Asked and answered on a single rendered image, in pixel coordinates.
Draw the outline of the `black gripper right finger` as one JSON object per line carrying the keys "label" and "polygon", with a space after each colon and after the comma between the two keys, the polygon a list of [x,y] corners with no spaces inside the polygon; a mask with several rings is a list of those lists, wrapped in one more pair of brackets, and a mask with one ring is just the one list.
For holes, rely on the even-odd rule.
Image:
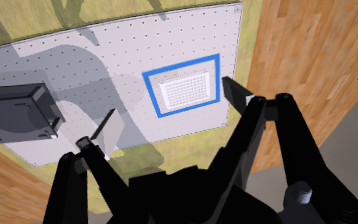
{"label": "black gripper right finger", "polygon": [[[246,190],[266,121],[275,121],[287,180],[284,224],[358,224],[358,199],[327,168],[293,98],[255,96],[228,76],[224,97],[241,118],[183,204],[188,224],[216,224],[232,185]],[[278,119],[279,114],[279,119]]]}

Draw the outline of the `blue tape outline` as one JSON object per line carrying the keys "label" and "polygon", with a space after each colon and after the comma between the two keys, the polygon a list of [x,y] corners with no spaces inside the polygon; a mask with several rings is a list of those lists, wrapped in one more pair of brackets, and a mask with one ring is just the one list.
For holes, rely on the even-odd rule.
{"label": "blue tape outline", "polygon": [[[186,66],[190,66],[190,65],[194,65],[194,64],[198,64],[198,63],[202,63],[202,62],[206,62],[206,61],[210,61],[210,60],[214,60],[214,59],[215,59],[216,100],[208,101],[205,103],[201,103],[201,104],[197,104],[194,106],[190,106],[190,107],[186,107],[186,108],[182,108],[179,110],[161,114],[148,76],[167,72],[170,70],[174,70],[174,69],[178,69],[178,68],[182,68],[182,67],[186,67]],[[146,87],[148,89],[149,95],[151,97],[151,100],[154,105],[154,108],[155,108],[158,118],[162,118],[165,116],[173,115],[176,113],[180,113],[180,112],[184,112],[187,110],[191,110],[191,109],[195,109],[198,107],[202,107],[202,106],[206,106],[209,104],[220,102],[220,53],[202,57],[202,58],[198,58],[198,59],[194,59],[194,60],[190,60],[190,61],[186,61],[186,62],[182,62],[182,63],[178,63],[178,64],[174,64],[174,65],[170,65],[170,66],[166,66],[166,67],[162,67],[162,68],[158,68],[158,69],[147,71],[147,72],[143,72],[142,76],[145,81]]]}

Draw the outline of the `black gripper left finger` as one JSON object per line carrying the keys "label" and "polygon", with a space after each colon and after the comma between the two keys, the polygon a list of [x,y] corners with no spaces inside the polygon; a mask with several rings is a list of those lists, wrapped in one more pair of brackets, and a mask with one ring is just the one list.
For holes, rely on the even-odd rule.
{"label": "black gripper left finger", "polygon": [[156,224],[147,208],[106,161],[110,160],[124,126],[117,109],[112,109],[91,138],[85,136],[75,143],[81,152],[62,155],[42,224],[88,224],[89,169],[116,224]]}

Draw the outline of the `white well plate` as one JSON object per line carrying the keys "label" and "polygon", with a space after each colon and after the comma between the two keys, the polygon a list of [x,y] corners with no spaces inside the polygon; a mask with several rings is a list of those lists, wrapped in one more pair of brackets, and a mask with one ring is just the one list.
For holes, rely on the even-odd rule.
{"label": "white well plate", "polygon": [[208,69],[159,81],[159,84],[167,109],[210,98]]}

